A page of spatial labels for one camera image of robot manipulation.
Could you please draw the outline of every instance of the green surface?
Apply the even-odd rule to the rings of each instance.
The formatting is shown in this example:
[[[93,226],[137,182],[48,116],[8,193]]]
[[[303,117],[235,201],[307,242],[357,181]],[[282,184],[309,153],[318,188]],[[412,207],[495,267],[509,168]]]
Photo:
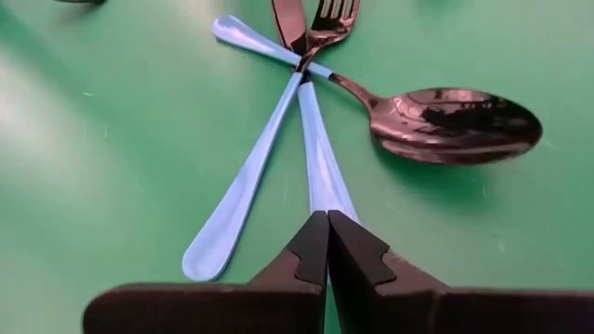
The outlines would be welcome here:
[[[374,148],[362,107],[317,81],[367,227],[453,286],[594,289],[593,12],[591,0],[362,0],[350,39],[319,62],[386,96],[491,91],[545,127],[518,160],[419,165]],[[77,333],[104,289],[186,281],[186,246],[290,77],[216,43],[225,14],[277,38],[267,0],[111,0],[91,13],[0,1],[0,333]],[[306,187],[293,108],[221,281],[273,259],[308,216]],[[328,328],[339,332],[331,308]]]

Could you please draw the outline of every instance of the blue handle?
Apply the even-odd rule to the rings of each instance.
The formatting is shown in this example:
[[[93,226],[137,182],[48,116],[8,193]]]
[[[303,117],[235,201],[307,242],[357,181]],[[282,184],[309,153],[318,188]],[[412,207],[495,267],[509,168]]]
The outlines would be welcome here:
[[[218,278],[225,270],[252,206],[253,196],[278,128],[302,78],[302,73],[293,73],[252,153],[211,217],[187,248],[182,260],[182,270],[188,278],[210,281]]]
[[[299,87],[310,211],[340,210],[359,222],[324,127],[313,83]]]
[[[272,42],[254,29],[248,27],[240,19],[227,15],[216,19],[213,24],[213,34],[221,40],[232,45],[239,46],[256,53],[284,61],[292,65],[298,65],[301,60],[300,56],[287,50],[286,48]],[[332,71],[318,65],[311,63],[307,68],[312,73],[330,77]]]

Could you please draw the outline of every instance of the black fork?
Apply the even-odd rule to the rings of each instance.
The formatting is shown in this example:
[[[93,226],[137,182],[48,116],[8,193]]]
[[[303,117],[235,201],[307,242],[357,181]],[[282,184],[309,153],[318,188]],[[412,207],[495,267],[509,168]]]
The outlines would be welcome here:
[[[312,29],[307,32],[309,49],[298,70],[306,68],[316,53],[344,40],[355,26],[360,0],[320,0]]]

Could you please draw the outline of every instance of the light blue handle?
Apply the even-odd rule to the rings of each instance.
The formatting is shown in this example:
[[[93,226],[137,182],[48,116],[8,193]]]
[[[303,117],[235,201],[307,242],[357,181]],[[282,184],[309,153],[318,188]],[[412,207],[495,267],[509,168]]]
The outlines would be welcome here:
[[[213,24],[213,34],[221,40],[232,45],[239,46],[295,66],[298,65],[299,61],[301,60],[301,57],[295,53],[262,36],[260,33],[248,27],[248,25],[232,15],[227,15],[216,19]],[[307,69],[312,73],[321,75],[325,78],[330,77],[332,74],[331,70],[316,63],[311,63]]]
[[[253,196],[278,128],[302,78],[301,73],[293,73],[252,153],[211,217],[187,248],[182,260],[182,270],[188,278],[210,281],[218,278],[225,270],[252,206]]]
[[[359,223],[324,127],[313,83],[299,87],[310,211],[340,210]]]

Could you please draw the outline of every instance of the spoon handle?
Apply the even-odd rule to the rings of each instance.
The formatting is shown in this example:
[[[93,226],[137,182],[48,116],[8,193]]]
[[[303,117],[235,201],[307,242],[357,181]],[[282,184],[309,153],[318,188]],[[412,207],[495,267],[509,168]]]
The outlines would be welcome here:
[[[317,104],[312,82],[303,83],[298,91],[303,122],[303,139],[307,159],[309,207],[315,211],[339,210],[359,222],[341,170],[334,158],[324,120]]]
[[[232,15],[226,15],[216,19],[213,24],[213,34],[231,45],[251,50],[295,66],[299,65],[299,61],[301,60],[301,57],[297,54],[272,42]],[[309,64],[307,69],[324,78],[329,78],[332,74],[332,70],[316,63]]]
[[[252,206],[266,160],[303,74],[293,73],[275,111],[225,196],[191,242],[182,259],[184,274],[195,281],[218,278],[226,268]]]

